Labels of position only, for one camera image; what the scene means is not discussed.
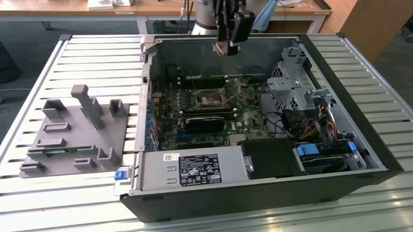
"blue drive latch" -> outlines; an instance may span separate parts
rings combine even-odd
[[[128,170],[117,170],[114,172],[114,180],[126,180],[128,179]]]
[[[315,144],[300,144],[296,147],[296,153],[299,156],[318,155],[318,148]]]

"blue cloth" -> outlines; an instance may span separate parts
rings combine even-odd
[[[260,10],[260,12],[259,12],[259,14],[255,18],[255,21],[253,21],[253,24],[252,24],[253,30],[264,30],[265,29],[265,27],[270,23],[270,20],[271,20],[271,16],[274,14],[276,2],[278,2],[278,0],[268,0],[268,2],[265,3],[263,9]]]

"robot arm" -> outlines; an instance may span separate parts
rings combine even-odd
[[[255,14],[245,10],[245,0],[212,0],[212,16],[217,27],[213,48],[219,55],[235,55],[237,44],[249,35]]]
[[[252,27],[265,26],[278,0],[193,0],[196,3],[192,35],[215,35],[219,56],[235,55]]]

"gray floor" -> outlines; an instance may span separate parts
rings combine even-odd
[[[136,34],[136,24],[124,22],[53,22],[42,29],[40,22],[0,22],[0,41],[21,70],[20,77],[0,84],[0,89],[30,88],[61,34]],[[413,43],[395,36],[374,63],[407,103],[413,105]],[[28,91],[0,92],[0,142],[17,115]]]

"wooden panel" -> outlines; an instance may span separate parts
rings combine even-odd
[[[265,33],[306,33],[311,21],[270,21]]]
[[[352,10],[356,0],[324,0],[331,7],[332,13],[324,19],[322,24],[320,33],[339,32],[347,16]]]
[[[331,10],[322,10],[316,5],[314,0],[303,0],[304,4],[294,4],[294,8],[276,7],[274,15],[315,15],[331,13]],[[137,4],[137,15],[179,15],[180,14],[181,2],[173,0],[139,0]],[[192,15],[196,12],[196,7],[193,6]]]
[[[116,15],[116,12],[135,14],[139,0],[132,6],[88,11],[86,0],[5,0],[0,1],[0,15]]]
[[[409,17],[413,0],[358,0],[340,28],[366,59],[372,62]]]

